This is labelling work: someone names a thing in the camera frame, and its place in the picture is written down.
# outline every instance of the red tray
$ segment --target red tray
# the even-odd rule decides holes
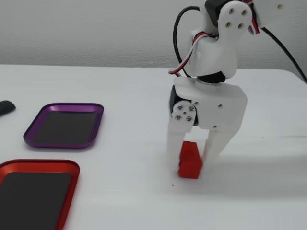
[[[0,164],[0,189],[5,177],[10,173],[36,173],[35,175],[42,175],[42,173],[69,173],[69,185],[67,187],[64,202],[61,203],[61,211],[57,219],[55,230],[62,230],[64,228],[67,215],[71,206],[75,187],[77,185],[80,168],[79,165],[73,161],[68,160],[13,160]]]

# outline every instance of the screw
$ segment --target screw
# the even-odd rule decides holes
[[[180,115],[177,115],[175,119],[176,119],[177,121],[180,121],[181,118],[182,118],[182,117],[181,117]]]
[[[190,117],[190,116],[187,117],[187,122],[191,122],[192,120],[193,120],[192,117]]]
[[[194,107],[193,107],[193,106],[190,106],[190,107],[189,107],[189,111],[190,111],[190,112],[193,112],[193,111],[194,111]]]

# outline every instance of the purple tray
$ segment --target purple tray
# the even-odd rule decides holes
[[[95,103],[52,103],[44,106],[24,134],[32,147],[81,149],[97,137],[104,108]]]

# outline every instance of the white table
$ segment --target white table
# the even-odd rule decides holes
[[[66,230],[302,230],[307,213],[307,86],[281,70],[238,70],[249,102],[242,128],[198,180],[166,163],[166,69],[0,66],[0,162],[69,159],[81,173]],[[105,107],[96,144],[33,149],[23,134],[55,102]],[[187,136],[200,152],[207,132]]]

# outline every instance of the red cube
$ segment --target red cube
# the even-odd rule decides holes
[[[184,141],[180,154],[178,174],[183,178],[198,179],[202,160],[195,142]]]

